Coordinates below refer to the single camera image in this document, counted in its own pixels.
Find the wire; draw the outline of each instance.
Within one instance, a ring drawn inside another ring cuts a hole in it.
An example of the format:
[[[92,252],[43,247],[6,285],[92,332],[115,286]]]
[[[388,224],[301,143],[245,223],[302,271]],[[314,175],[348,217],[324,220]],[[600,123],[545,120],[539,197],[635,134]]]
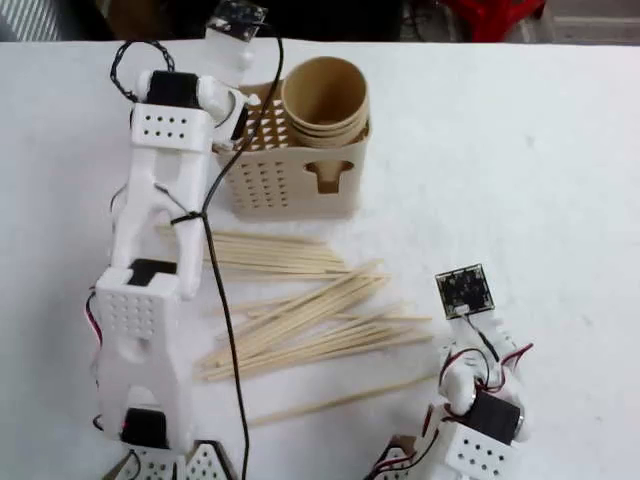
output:
[[[167,187],[165,187],[164,185],[160,185],[159,183],[154,183],[154,184],[153,184],[153,187],[154,187],[156,190],[158,190],[159,192],[162,192],[162,193],[164,193],[167,197],[169,197],[169,199],[170,199],[173,203],[175,203],[178,207],[180,207],[180,208],[182,209],[182,211],[183,211],[185,214],[187,214],[187,215],[189,214],[189,210],[187,210],[187,209],[184,207],[184,205],[182,205],[182,203],[180,203],[180,201],[179,201],[176,197],[174,197],[174,196],[171,194],[171,192],[169,191],[169,189],[168,189]]]
[[[127,49],[134,43],[138,43],[138,42],[146,43],[160,50],[160,52],[162,53],[162,56],[164,57],[164,61],[167,63],[167,71],[175,72],[176,70],[176,63],[173,60],[173,57],[171,56],[169,51],[165,47],[163,47],[160,44],[160,42],[158,42],[157,40],[127,40],[122,45],[120,45],[120,48],[118,48],[118,50],[116,51],[116,55],[113,58],[113,63],[111,64],[111,72],[109,76],[113,84],[116,86],[116,88],[120,90],[120,93],[122,93],[122,95],[124,95],[127,100],[130,100],[134,103],[138,102],[138,96],[135,93],[133,93],[131,90],[125,90],[125,88],[120,83],[120,80],[118,80],[118,65],[120,65],[120,61],[122,60],[122,57],[124,57],[124,54],[127,51]]]
[[[491,355],[493,356],[493,358],[495,359],[496,362],[500,361],[500,355],[498,355],[498,352],[496,352],[496,349],[493,347],[493,345],[491,344],[491,342],[489,341],[489,339],[485,336],[484,333],[482,333],[480,331],[480,329],[476,328],[476,326],[471,323],[471,319],[469,318],[469,315],[463,315],[464,319],[467,321],[467,323],[469,324],[469,326],[471,328],[473,328],[476,333],[478,334],[478,336],[480,337],[480,340],[482,340],[482,343],[484,343],[484,346],[487,347],[489,349],[489,351],[491,352]]]
[[[515,370],[518,367],[518,362],[520,361],[520,359],[522,358],[522,356],[527,353],[529,350],[531,350],[533,348],[533,343],[528,343],[527,345],[525,345],[522,348],[519,348],[517,350],[515,350],[514,352],[511,352],[510,354],[506,355],[501,361],[500,361],[500,375],[501,375],[501,379],[500,379],[500,384],[494,386],[494,387],[488,387],[486,388],[486,391],[489,393],[498,393],[500,390],[502,390],[502,388],[504,387],[504,384],[507,381],[507,377],[504,374],[504,367],[505,365],[513,360],[514,358],[516,359],[516,363],[513,366],[513,369]]]
[[[118,198],[120,194],[125,191],[126,188],[127,188],[127,184],[125,183],[118,190],[116,190],[116,193],[113,194],[113,196],[111,197],[111,201],[109,202],[109,213],[113,213],[113,205],[116,202],[116,198]]]
[[[431,439],[431,442],[429,442],[429,446],[427,447],[427,449],[422,453],[422,455],[420,455],[418,457],[418,459],[411,463],[410,465],[407,465],[406,467],[400,467],[400,468],[390,468],[389,470],[378,470],[377,472],[374,470],[373,472],[371,472],[369,475],[367,475],[367,477],[365,478],[365,480],[375,480],[379,475],[383,474],[383,473],[395,473],[395,472],[402,472],[405,470],[409,470],[413,467],[415,467],[416,465],[418,465],[423,459],[424,457],[427,456],[427,453],[429,453],[429,451],[431,450],[431,448],[433,447],[433,444],[435,443],[436,439],[438,438],[438,435],[440,435],[440,430],[436,430],[433,433],[433,438]]]
[[[440,369],[438,385],[440,385],[442,383],[442,379],[444,378],[444,374],[445,374],[447,368],[449,368],[451,365],[453,365],[456,362],[456,360],[459,360],[465,353],[469,353],[469,352],[476,352],[476,353],[479,353],[482,356],[482,359],[484,360],[484,364],[487,367],[487,376],[486,376],[486,378],[484,380],[483,388],[488,388],[488,386],[489,386],[489,375],[491,374],[491,368],[489,367],[489,360],[487,360],[487,356],[479,348],[465,348],[463,350],[460,350],[459,352],[456,352],[454,355],[451,355],[451,352],[449,352],[449,356],[447,357],[447,359],[445,360],[444,364],[442,365],[442,369]]]
[[[98,430],[100,430],[101,432],[104,432],[104,428],[102,427],[102,425],[100,425],[100,422],[98,422],[100,417],[102,417],[102,415],[96,415],[95,417],[93,417],[93,420],[91,420],[91,423],[93,423],[93,426],[96,427]]]
[[[278,69],[276,71],[276,76],[274,77],[273,82],[271,82],[271,86],[269,87],[269,91],[267,93],[267,96],[265,97],[265,101],[262,104],[262,109],[258,114],[258,119],[256,120],[256,125],[260,125],[262,119],[264,118],[267,112],[267,109],[271,104],[271,101],[273,100],[273,96],[275,95],[276,90],[278,88],[278,83],[280,82],[280,75],[282,74],[282,67],[284,64],[284,47],[282,45],[282,38],[275,31],[273,26],[269,25],[268,23],[261,23],[261,22],[248,22],[247,24],[257,26],[257,27],[267,27],[267,29],[270,30],[271,33],[276,37],[276,40],[278,42],[278,51],[279,51]],[[211,198],[213,197],[213,194],[216,192],[216,190],[220,186],[220,183],[222,182],[222,179],[224,178],[224,176],[235,165],[235,163],[238,161],[238,158],[240,158],[240,155],[242,155],[244,151],[249,147],[249,145],[251,144],[251,142],[253,141],[253,139],[256,137],[257,134],[258,134],[258,128],[254,128],[253,131],[246,138],[246,140],[242,143],[242,146],[238,149],[235,155],[231,158],[231,160],[229,160],[229,162],[227,162],[227,164],[220,171],[215,181],[211,185],[211,188],[209,188],[209,191],[207,192],[207,196],[205,197],[204,203],[202,205],[203,212],[206,211],[207,208],[209,207],[209,203],[211,203]]]
[[[87,321],[89,322],[89,325],[91,325],[91,328],[95,332],[96,337],[98,337],[98,343],[100,347],[102,347],[102,329],[100,328],[100,325],[98,325],[98,322],[96,321],[95,317],[93,316],[93,313],[91,312],[91,300],[95,296],[96,296],[96,292],[95,290],[92,289],[91,293],[89,294],[89,298],[87,298],[87,301],[84,304],[84,314],[87,318]]]
[[[267,109],[270,107],[272,103],[273,97],[275,95],[275,92],[278,88],[278,84],[280,82],[280,75],[282,74],[282,67],[284,64],[284,47],[282,45],[282,38],[271,25],[266,23],[261,23],[261,22],[248,22],[247,24],[259,26],[259,27],[266,27],[276,37],[276,40],[278,42],[278,53],[279,53],[278,68],[276,70],[275,77],[271,82],[271,86],[269,87],[267,96],[265,97],[265,100],[262,104],[262,109],[260,110],[260,113],[258,114],[258,117],[256,119],[256,125],[260,125],[262,122],[262,119],[264,118],[267,112]],[[258,133],[258,129],[254,128],[253,131],[242,143],[238,151],[233,155],[231,160],[229,160],[229,162],[227,162],[227,164],[222,168],[220,173],[218,173],[218,176],[216,177],[214,182],[211,184],[211,187],[209,187],[209,190],[207,192],[207,195],[205,196],[204,202],[202,203],[201,211],[189,212],[187,215],[180,218],[173,219],[171,221],[171,224],[175,225],[182,221],[200,218],[204,226],[204,233],[207,239],[207,248],[209,250],[209,257],[211,258],[213,276],[215,278],[216,285],[218,288],[218,293],[220,295],[220,302],[222,303],[222,309],[224,311],[224,320],[226,323],[227,333],[229,336],[229,349],[231,350],[231,361],[233,364],[236,396],[238,398],[238,408],[240,410],[240,419],[242,422],[242,431],[244,434],[244,455],[242,460],[242,476],[241,476],[242,480],[246,480],[247,478],[247,469],[249,465],[249,450],[250,450],[250,443],[251,443],[249,438],[249,425],[247,423],[247,415],[244,407],[244,399],[242,396],[242,386],[240,384],[240,368],[238,366],[238,354],[236,351],[236,342],[235,342],[235,336],[233,333],[233,324],[231,323],[231,312],[229,310],[227,295],[224,289],[224,284],[222,282],[222,274],[220,272],[220,266],[218,265],[218,259],[216,257],[215,246],[213,243],[213,234],[211,232],[211,226],[209,224],[207,209],[209,208],[209,204],[211,203],[211,199],[213,198],[213,195],[216,193],[216,191],[218,190],[218,187],[222,183],[224,176],[229,172],[229,170],[231,170],[231,168],[238,161],[238,158],[240,158],[240,156],[244,153],[244,151],[249,147],[249,145],[257,135],[257,133]]]
[[[127,455],[127,458],[125,458],[124,463],[126,464],[127,460],[129,460],[129,458],[131,457],[136,459],[136,462],[138,464],[138,469],[136,470],[135,475],[129,478],[128,480],[135,480],[136,478],[138,478],[138,476],[140,475],[140,471],[142,470],[142,462],[140,461],[140,457],[138,456],[138,454],[133,448],[129,450],[129,454]]]

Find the white plastic bracket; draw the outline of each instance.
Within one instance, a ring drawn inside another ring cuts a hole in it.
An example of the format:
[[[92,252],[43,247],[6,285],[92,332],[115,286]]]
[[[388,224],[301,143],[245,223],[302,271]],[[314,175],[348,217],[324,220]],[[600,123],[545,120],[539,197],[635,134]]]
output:
[[[202,443],[188,463],[184,455],[170,450],[134,448],[127,454],[126,462],[118,470],[115,480],[232,480],[232,474],[222,466],[222,461],[210,443]]]

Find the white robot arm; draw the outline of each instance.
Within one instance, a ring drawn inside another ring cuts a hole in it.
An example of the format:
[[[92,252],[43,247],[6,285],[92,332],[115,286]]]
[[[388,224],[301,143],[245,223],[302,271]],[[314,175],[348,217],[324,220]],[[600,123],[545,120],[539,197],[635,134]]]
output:
[[[518,376],[518,348],[493,316],[480,265],[436,277],[453,338],[441,347],[439,392],[420,435],[394,437],[367,480],[514,478],[531,434],[531,409]]]

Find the white tablecloth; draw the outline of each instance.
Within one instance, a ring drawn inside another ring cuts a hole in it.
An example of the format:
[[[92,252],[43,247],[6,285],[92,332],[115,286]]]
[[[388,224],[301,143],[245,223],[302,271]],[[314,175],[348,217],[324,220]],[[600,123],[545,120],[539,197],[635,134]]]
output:
[[[247,83],[277,50],[256,44]],[[168,44],[179,70],[211,73],[201,42]],[[107,204],[127,175],[130,105],[109,82],[116,44],[0,45],[0,470],[3,478],[98,478],[122,447],[91,426],[95,348],[82,306],[105,268]],[[521,479],[630,478],[640,445],[634,349],[640,276],[640,51],[616,47],[314,44],[287,41],[285,71],[340,55],[366,74],[374,135],[350,220],[246,225],[226,192],[219,228],[314,234],[350,263],[381,257],[381,297],[443,313],[434,274],[484,264],[498,313],[521,342],[537,431]],[[161,66],[122,64],[132,85]],[[232,302],[286,286],[229,284]],[[197,352],[221,319],[205,279],[184,321]],[[410,347],[243,383],[250,417],[408,380],[431,365]],[[252,431],[252,479],[359,479],[393,433],[416,433],[433,385]],[[232,383],[195,390],[198,433],[241,465]]]

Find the perforated basket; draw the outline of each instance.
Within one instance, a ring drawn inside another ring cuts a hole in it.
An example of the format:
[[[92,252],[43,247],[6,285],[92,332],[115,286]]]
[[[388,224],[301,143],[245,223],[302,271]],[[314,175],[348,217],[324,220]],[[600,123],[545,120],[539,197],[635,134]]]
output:
[[[264,99],[269,84],[243,87],[245,94]],[[346,216],[357,208],[360,177],[371,133],[370,120],[358,137],[340,148],[316,149],[300,146],[290,135],[282,109],[280,86],[273,106],[261,125],[256,118],[261,105],[251,107],[244,138],[254,128],[257,135],[225,177],[238,216],[253,219],[289,219]],[[226,165],[234,152],[219,157]],[[321,169],[340,170],[336,181],[321,181]]]

